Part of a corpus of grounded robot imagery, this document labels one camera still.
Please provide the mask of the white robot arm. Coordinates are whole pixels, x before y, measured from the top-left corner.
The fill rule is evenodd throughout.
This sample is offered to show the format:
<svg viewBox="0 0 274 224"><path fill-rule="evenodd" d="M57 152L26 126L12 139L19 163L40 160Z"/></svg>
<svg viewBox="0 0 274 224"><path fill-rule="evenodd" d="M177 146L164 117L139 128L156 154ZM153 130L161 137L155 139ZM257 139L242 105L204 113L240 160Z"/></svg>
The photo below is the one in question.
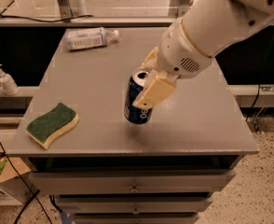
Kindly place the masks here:
<svg viewBox="0 0 274 224"><path fill-rule="evenodd" d="M161 103L177 79L197 76L222 50L273 23L274 0L198 0L142 63L149 74L133 105L150 109Z"/></svg>

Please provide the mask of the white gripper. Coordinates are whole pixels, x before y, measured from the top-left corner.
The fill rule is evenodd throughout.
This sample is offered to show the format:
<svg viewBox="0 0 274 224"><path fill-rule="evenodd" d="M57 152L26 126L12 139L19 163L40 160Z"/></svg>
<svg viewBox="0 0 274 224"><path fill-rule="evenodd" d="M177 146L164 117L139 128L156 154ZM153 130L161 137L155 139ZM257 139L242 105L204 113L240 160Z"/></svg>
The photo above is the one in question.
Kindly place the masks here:
<svg viewBox="0 0 274 224"><path fill-rule="evenodd" d="M141 64L140 68L149 75L143 90L133 101L135 107L153 108L175 92L177 76L196 77L212 64L212 58L199 51L190 41L182 20L177 19L164 32L158 47L154 47Z"/></svg>

